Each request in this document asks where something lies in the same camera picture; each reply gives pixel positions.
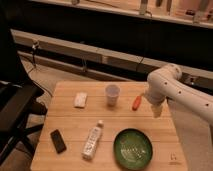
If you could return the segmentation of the pale wooden gripper finger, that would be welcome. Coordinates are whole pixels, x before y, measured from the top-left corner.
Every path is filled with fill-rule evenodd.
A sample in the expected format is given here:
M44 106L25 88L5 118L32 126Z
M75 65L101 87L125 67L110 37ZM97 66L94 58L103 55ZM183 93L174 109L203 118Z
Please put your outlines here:
M158 118L161 116L163 107L161 105L152 105L151 110L153 112L153 117Z

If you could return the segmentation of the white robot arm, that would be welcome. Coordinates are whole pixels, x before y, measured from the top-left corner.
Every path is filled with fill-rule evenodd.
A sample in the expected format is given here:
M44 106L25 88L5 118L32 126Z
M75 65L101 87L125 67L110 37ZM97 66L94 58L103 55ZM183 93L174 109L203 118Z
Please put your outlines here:
M213 128L213 96L180 82L181 68L167 64L148 74L145 98L152 105L161 105L166 97L184 105Z

